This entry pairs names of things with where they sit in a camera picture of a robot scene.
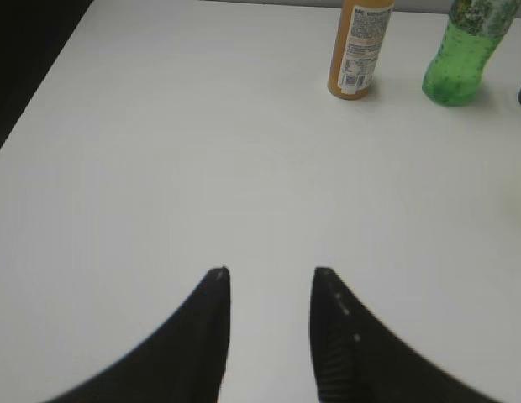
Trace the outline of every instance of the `dark background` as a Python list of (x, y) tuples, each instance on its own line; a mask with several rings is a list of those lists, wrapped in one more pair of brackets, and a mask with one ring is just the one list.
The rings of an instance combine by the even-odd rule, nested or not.
[(91, 2), (0, 1), (0, 148)]

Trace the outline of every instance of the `barcode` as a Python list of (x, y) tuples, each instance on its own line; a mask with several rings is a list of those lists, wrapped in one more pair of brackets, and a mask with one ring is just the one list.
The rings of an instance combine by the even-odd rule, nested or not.
[(347, 86), (355, 86), (355, 82), (357, 81), (358, 76), (346, 76), (345, 77), (345, 85)]

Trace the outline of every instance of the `gray wall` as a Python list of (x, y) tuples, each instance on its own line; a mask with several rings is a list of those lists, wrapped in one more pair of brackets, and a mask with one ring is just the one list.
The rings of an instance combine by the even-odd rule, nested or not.
[[(241, 3), (291, 4), (298, 6), (340, 7), (341, 0), (232, 0)], [(453, 0), (395, 0), (399, 11), (447, 13)]]

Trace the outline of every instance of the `green plastic bottle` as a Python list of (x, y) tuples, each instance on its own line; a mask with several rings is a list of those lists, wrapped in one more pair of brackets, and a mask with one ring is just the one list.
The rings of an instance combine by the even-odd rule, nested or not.
[(424, 93), (441, 105), (470, 102), (520, 5), (521, 0), (455, 0), (442, 45), (424, 77)]

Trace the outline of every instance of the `white table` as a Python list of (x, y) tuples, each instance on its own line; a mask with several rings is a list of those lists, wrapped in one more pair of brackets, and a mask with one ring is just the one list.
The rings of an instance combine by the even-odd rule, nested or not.
[(339, 10), (100, 0), (0, 152), (0, 402), (121, 357), (232, 275), (220, 401), (314, 403), (313, 268), (521, 403), (521, 20), (482, 94), (420, 90), (446, 16), (395, 13), (371, 95), (326, 80)]

